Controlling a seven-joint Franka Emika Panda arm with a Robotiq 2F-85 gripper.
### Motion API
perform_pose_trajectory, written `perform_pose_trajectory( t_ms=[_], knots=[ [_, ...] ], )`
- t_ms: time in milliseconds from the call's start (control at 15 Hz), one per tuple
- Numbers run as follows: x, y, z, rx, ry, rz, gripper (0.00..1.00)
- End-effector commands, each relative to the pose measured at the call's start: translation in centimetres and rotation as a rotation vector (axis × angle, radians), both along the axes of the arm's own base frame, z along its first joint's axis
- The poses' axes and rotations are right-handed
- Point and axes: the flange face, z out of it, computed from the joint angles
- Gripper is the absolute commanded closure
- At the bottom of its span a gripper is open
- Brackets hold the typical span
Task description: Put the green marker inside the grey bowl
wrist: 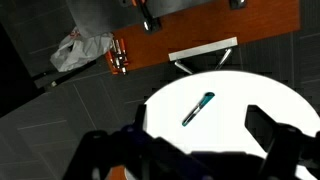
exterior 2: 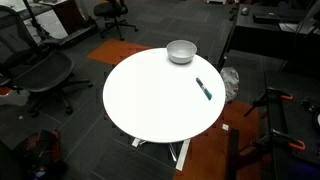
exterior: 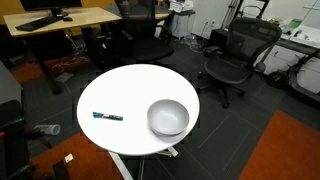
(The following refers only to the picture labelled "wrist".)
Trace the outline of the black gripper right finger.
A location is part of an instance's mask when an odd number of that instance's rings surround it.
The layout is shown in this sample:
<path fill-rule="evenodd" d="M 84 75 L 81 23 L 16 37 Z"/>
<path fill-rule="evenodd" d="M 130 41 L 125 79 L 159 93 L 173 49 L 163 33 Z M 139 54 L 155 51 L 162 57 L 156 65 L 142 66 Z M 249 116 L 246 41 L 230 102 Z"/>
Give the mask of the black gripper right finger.
<path fill-rule="evenodd" d="M 244 125 L 265 152 L 280 148 L 280 126 L 259 106 L 247 106 Z"/>

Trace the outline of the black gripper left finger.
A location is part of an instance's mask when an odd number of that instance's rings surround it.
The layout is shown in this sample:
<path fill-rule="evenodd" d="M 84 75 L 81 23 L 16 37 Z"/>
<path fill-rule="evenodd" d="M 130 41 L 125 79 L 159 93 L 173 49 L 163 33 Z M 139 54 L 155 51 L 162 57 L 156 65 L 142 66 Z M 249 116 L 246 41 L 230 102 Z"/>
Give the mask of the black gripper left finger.
<path fill-rule="evenodd" d="M 133 128 L 136 131 L 142 131 L 144 129 L 146 110 L 147 110 L 147 106 L 145 104 L 141 104 L 137 108 L 136 115 L 133 122 Z"/>

